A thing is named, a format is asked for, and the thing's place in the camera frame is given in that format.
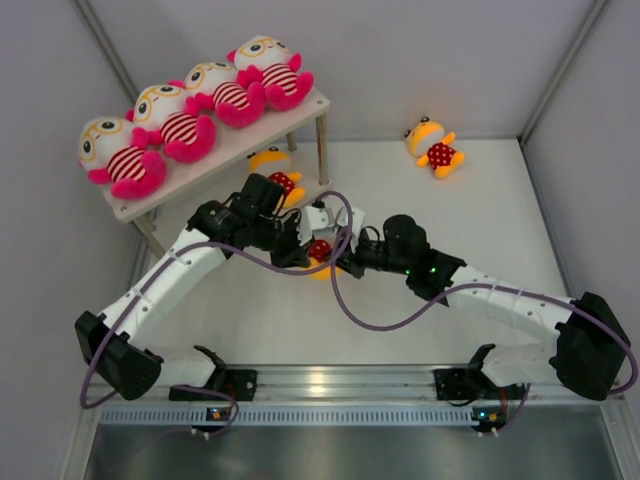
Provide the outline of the pink panda plush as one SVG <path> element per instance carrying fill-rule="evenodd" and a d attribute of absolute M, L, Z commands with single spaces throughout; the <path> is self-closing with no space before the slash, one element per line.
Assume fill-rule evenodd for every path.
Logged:
<path fill-rule="evenodd" d="M 122 117 L 89 120 L 79 136 L 77 157 L 88 180 L 108 187 L 120 200 L 153 194 L 168 174 L 163 156 L 150 147 L 149 134 Z"/>
<path fill-rule="evenodd" d="M 196 163 L 216 144 L 213 119 L 202 114 L 199 102 L 177 85 L 147 87 L 127 112 L 126 119 L 146 131 L 149 141 L 160 145 L 164 155 L 178 163 Z"/>
<path fill-rule="evenodd" d="M 249 83 L 230 63 L 197 64 L 183 84 L 204 109 L 229 127 L 245 128 L 258 121 L 266 109 L 264 87 Z"/>

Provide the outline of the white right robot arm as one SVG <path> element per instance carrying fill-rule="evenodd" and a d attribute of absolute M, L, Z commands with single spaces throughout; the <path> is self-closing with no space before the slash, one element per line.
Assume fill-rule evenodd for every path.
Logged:
<path fill-rule="evenodd" d="M 467 365 L 468 388 L 480 397 L 514 384 L 559 383 L 602 401 L 614 383 L 631 342 L 609 304 L 586 292 L 580 298 L 544 295 L 484 274 L 464 260 L 433 248 L 425 230 L 408 215 L 394 215 L 372 239 L 360 210 L 337 223 L 352 226 L 349 247 L 337 265 L 355 278 L 368 270 L 399 274 L 428 305 L 439 303 L 485 316 L 532 337 L 520 346 L 478 348 Z"/>

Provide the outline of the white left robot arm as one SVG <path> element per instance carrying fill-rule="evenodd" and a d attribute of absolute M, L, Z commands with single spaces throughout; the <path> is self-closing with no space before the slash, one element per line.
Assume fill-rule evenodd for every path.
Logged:
<path fill-rule="evenodd" d="M 273 266 L 306 267 L 311 224 L 297 213 L 280 219 L 284 189 L 252 174 L 226 202 L 201 204 L 156 265 L 118 301 L 75 323 L 85 361 L 126 400 L 154 385 L 186 384 L 204 399 L 219 397 L 226 376 L 221 360 L 196 346 L 186 353 L 154 354 L 155 331 L 205 276 L 233 254 L 253 247 L 269 253 Z"/>

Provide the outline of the yellow plush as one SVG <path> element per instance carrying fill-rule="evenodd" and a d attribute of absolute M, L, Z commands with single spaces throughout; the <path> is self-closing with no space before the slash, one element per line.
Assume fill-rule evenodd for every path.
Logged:
<path fill-rule="evenodd" d="M 263 175 L 284 188 L 284 208 L 291 208 L 304 199 L 306 190 L 300 185 L 303 175 L 293 170 L 292 159 L 287 152 L 270 146 L 250 153 L 247 159 L 250 173 Z"/>
<path fill-rule="evenodd" d="M 445 179 L 465 162 L 465 154 L 454 147 L 456 134 L 429 116 L 404 131 L 404 141 L 418 168 L 429 167 L 437 179 Z"/>
<path fill-rule="evenodd" d="M 324 239 L 314 240 L 310 245 L 308 251 L 308 258 L 310 260 L 310 269 L 320 267 L 325 264 L 333 253 L 332 245 Z M 323 267 L 321 270 L 312 273 L 310 277 L 318 281 L 328 281 L 331 279 L 331 268 L 328 266 Z"/>

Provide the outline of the yellow plush front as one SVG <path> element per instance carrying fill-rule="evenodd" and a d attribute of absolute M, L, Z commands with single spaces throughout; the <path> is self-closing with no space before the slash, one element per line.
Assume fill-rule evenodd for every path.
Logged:
<path fill-rule="evenodd" d="M 325 264 L 333 253 L 332 245 L 324 239 L 314 240 L 310 245 L 308 251 L 308 258 L 310 260 L 310 269 L 320 267 Z M 323 267 L 321 270 L 312 273 L 310 277 L 318 281 L 328 281 L 331 279 L 331 268 L 328 266 Z"/>

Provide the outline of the pink panda plush face-down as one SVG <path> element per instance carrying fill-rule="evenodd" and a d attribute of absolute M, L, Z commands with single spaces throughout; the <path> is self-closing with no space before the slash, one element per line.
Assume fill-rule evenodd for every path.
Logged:
<path fill-rule="evenodd" d="M 313 73 L 301 70 L 302 55 L 274 37 L 256 35 L 230 51 L 227 60 L 241 80 L 262 86 L 267 104 L 275 111 L 296 108 L 314 87 Z"/>

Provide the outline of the yellow plush back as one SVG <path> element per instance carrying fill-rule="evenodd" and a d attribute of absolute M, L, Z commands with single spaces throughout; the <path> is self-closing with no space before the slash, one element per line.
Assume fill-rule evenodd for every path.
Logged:
<path fill-rule="evenodd" d="M 437 179 L 445 179 L 465 162 L 465 154 L 454 147 L 456 134 L 429 116 L 404 131 L 404 141 L 418 168 L 429 167 Z"/>

